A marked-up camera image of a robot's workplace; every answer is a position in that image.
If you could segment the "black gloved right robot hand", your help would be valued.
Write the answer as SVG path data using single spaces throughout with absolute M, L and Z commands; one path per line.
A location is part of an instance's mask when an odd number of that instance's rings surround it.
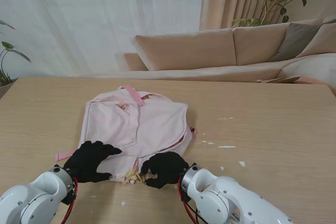
M 167 184 L 177 184 L 181 174 L 189 168 L 188 163 L 176 152 L 157 153 L 145 161 L 141 174 L 148 171 L 156 178 L 148 178 L 145 183 L 149 187 L 161 189 Z

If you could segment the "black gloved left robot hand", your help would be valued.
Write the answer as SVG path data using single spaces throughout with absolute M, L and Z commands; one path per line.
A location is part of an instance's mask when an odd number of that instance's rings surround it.
M 79 183 L 110 180 L 112 175 L 97 172 L 98 166 L 109 156 L 120 153 L 120 149 L 110 144 L 86 141 L 65 162 L 63 169 Z

